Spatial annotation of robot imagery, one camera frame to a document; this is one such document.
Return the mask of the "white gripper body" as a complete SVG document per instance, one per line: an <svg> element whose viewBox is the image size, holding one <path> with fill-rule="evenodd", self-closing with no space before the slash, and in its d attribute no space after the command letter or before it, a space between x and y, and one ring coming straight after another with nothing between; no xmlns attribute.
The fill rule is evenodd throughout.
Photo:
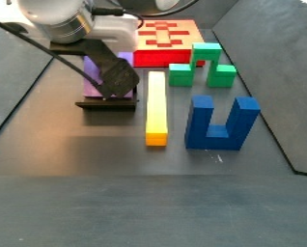
<svg viewBox="0 0 307 247"><path fill-rule="evenodd" d="M91 39L101 40L115 52L133 52L137 45L137 19L129 15L99 15Z"/></svg>

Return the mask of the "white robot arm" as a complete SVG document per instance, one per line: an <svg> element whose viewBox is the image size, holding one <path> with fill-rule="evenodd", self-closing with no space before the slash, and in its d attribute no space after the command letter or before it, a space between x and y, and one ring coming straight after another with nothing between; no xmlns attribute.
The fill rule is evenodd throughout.
<svg viewBox="0 0 307 247"><path fill-rule="evenodd" d="M179 0L0 0L0 22L33 39L101 40L113 53L137 46L135 14L161 14Z"/></svg>

